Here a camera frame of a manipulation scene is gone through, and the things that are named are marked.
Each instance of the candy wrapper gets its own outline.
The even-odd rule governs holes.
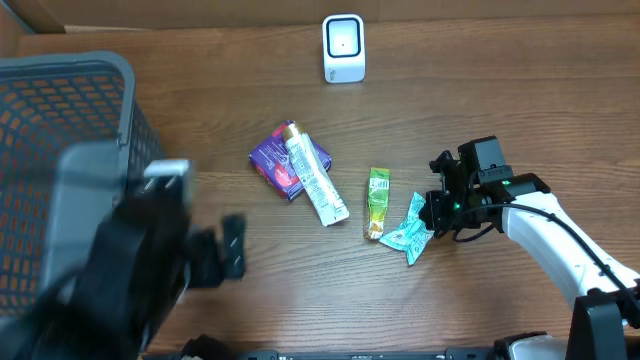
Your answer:
[[[384,232],[384,216],[389,208],[389,185],[391,171],[384,168],[371,168],[369,172],[369,224],[365,228],[364,237],[378,240]]]
[[[381,243],[390,248],[406,252],[409,266],[415,264],[427,242],[433,237],[433,231],[427,230],[424,222],[418,218],[424,204],[425,199],[420,194],[413,193],[409,212],[402,224],[380,239]]]

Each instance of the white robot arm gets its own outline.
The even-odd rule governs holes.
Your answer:
[[[546,333],[496,341],[496,359],[626,360],[640,356],[640,341],[623,326],[640,328],[640,275],[600,248],[562,210],[535,174],[514,176],[495,136],[458,147],[459,160],[444,151],[429,166],[442,190],[427,193],[420,219],[435,237],[455,231],[456,242],[497,229],[520,244],[558,286],[573,310],[568,341]],[[463,229],[484,230],[458,239]]]
[[[553,194],[534,192],[517,196],[511,203],[554,214],[580,235],[627,288],[637,285],[635,280],[640,279],[640,275],[620,264],[591,240],[562,210]],[[505,234],[520,244],[549,275],[571,310],[576,298],[587,295],[591,289],[600,289],[606,293],[618,290],[580,245],[558,224],[540,215],[507,207],[502,211],[502,228]]]

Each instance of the wooden table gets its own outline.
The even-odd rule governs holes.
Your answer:
[[[248,272],[190,292],[153,351],[207,333],[239,348],[427,350],[507,335],[568,335],[558,289],[504,235],[432,241],[413,267],[362,238],[370,166],[392,169],[388,229],[412,193],[439,186],[428,162],[495,134],[517,173],[535,172],[606,251],[640,269],[640,16],[367,25],[364,83],[327,85],[319,26],[26,36],[21,55],[125,56],[137,99],[172,156],[196,161],[195,220],[244,212]],[[333,155],[351,217],[323,228],[288,204],[247,153],[284,120]]]

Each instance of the green snack bar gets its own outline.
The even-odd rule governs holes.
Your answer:
[[[384,216],[389,208],[389,185],[391,170],[385,168],[371,168],[369,173],[369,225],[364,231],[364,237],[378,240],[384,233]]]

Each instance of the purple box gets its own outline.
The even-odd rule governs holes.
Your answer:
[[[249,160],[253,167],[267,179],[267,182],[276,189],[280,196],[289,201],[304,191],[302,183],[289,161],[289,152],[282,138],[282,131],[291,123],[293,121],[282,124],[271,133],[271,136],[249,153]],[[315,142],[313,142],[313,146],[318,152],[322,165],[328,171],[331,168],[331,155]]]

